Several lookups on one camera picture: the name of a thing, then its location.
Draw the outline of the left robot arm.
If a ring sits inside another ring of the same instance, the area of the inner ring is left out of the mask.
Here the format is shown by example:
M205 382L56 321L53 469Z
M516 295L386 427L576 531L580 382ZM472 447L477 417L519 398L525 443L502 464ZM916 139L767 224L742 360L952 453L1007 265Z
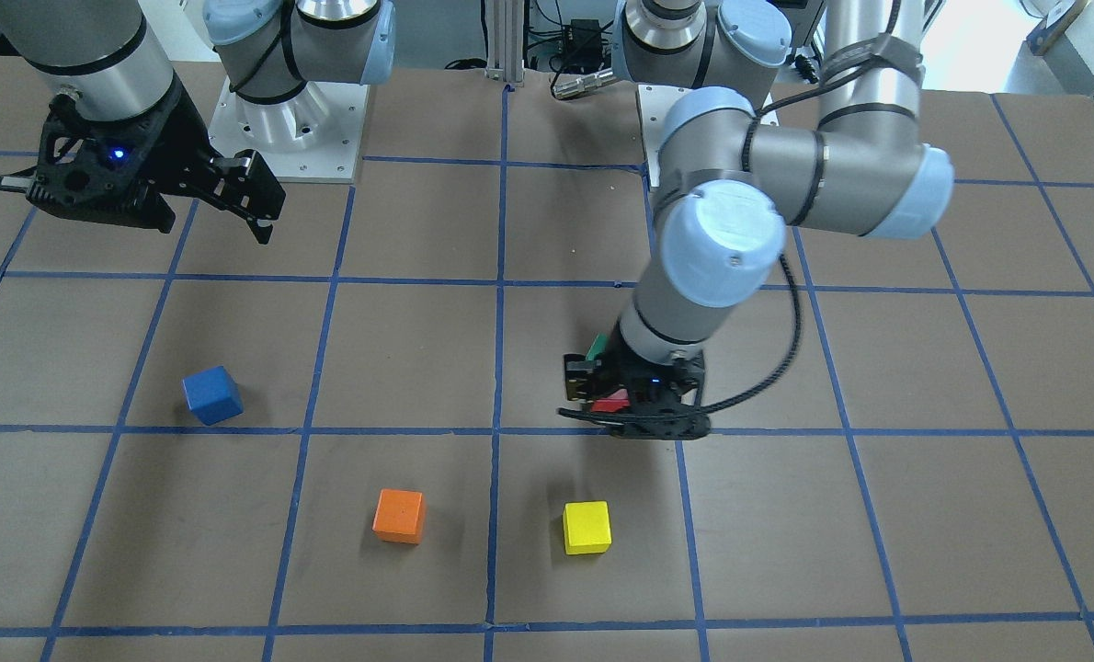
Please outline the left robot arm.
M711 414L785 374L803 338L793 299L785 356L757 385L705 404L705 347L781 269L785 231L917 239L954 188L951 158L918 135L921 1L828 1L819 84L767 96L793 47L769 1L621 1L612 71L683 88L662 120L651 199L656 249L617 324L565 356L560 415L619 439L702 439Z

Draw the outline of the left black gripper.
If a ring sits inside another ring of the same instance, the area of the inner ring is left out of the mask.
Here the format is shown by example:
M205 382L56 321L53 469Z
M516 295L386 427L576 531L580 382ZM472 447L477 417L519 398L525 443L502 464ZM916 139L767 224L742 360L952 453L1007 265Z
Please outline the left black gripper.
M705 386L705 355L680 355L655 364L636 356L619 338L598 355L563 355L565 399L592 403L627 390L630 406L598 414L597 423L620 439L693 440L710 435L710 415L698 413Z

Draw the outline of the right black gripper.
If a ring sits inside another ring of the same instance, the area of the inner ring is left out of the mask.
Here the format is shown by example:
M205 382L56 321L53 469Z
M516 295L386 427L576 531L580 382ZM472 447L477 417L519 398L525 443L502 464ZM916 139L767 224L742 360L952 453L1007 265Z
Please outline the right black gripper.
M31 204L54 217L158 231L176 222L165 196L201 197L244 219L261 245L287 197L260 152L223 156L211 147L181 76L152 108L118 121L90 121L71 94L56 94L34 181L33 169L0 175L0 191L27 191Z

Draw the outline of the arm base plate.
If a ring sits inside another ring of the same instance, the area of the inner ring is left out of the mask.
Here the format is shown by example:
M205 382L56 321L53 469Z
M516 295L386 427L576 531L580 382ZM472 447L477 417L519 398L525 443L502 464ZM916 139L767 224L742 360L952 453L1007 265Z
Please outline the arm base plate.
M352 184L371 91L312 81L274 105L223 91L208 125L211 146L226 155L257 151L282 183Z
M645 154L645 172L649 191L660 188L662 169L659 152L668 136L670 111L674 105L680 109L708 111L715 108L741 108L756 114L752 102L735 89L723 86L675 88L657 84L638 84L638 109L641 121L641 146Z

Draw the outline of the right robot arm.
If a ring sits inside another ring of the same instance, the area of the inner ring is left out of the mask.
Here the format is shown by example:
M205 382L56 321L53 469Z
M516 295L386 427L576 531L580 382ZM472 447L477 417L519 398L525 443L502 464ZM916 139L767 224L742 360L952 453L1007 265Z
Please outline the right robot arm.
M392 1L207 1L208 39L251 147L226 156L136 1L0 1L0 30L51 90L30 169L0 175L55 217L168 234L168 196L244 219L265 245L286 205L266 162L328 133L321 84L379 85Z

